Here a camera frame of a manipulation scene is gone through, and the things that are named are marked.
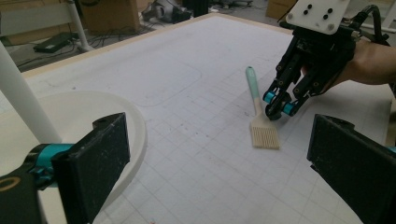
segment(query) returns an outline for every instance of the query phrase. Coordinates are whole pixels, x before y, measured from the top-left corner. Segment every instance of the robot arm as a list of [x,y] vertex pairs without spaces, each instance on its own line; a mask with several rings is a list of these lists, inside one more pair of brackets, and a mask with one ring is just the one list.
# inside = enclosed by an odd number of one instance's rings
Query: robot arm
[[[287,22],[293,27],[293,39],[276,67],[276,78],[262,97],[268,103],[265,114],[269,119],[280,119],[281,112],[292,117],[308,98],[326,92],[353,58],[361,36],[388,45],[388,36],[381,35],[378,7],[366,7],[352,23],[344,25],[341,20],[348,4],[347,0],[300,0],[290,11]],[[370,13],[375,18],[374,35],[361,31]],[[300,79],[303,66],[309,69]],[[295,85],[294,100],[288,93],[291,83]]]

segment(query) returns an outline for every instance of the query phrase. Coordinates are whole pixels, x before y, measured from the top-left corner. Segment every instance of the cleaning brush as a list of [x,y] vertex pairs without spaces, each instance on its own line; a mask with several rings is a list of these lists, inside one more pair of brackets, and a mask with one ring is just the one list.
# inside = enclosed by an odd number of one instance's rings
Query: cleaning brush
[[254,147],[278,149],[279,143],[275,125],[262,113],[262,105],[257,87],[257,78],[254,69],[249,66],[246,70],[247,82],[253,97],[256,117],[250,122],[250,131]]

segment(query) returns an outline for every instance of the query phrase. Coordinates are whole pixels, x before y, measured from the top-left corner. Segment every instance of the brush handle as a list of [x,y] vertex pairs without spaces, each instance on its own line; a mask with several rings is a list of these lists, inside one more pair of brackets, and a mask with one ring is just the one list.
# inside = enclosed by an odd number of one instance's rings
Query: brush handle
[[254,69],[249,66],[246,70],[247,83],[250,87],[251,97],[253,98],[254,108],[256,109],[256,115],[262,113],[262,104],[260,102],[259,88],[257,86],[257,78]]

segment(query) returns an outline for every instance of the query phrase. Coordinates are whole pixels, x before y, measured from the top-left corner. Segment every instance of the brush bristles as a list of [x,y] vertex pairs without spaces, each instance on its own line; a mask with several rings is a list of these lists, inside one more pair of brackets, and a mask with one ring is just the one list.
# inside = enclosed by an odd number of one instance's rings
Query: brush bristles
[[251,127],[254,147],[279,149],[275,128]]

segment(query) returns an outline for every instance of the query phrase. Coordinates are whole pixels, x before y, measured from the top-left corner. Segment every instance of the white tabletop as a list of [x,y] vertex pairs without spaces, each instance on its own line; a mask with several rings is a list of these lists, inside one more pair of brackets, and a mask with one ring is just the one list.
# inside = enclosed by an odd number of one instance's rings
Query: white tabletop
[[[291,35],[205,16],[28,72],[37,97],[102,91],[135,104],[148,148],[131,185],[94,223],[357,224],[306,159],[317,113],[384,143],[392,95],[347,82],[275,122],[279,150],[251,146],[245,69],[263,93]],[[6,100],[0,102],[7,110]]]

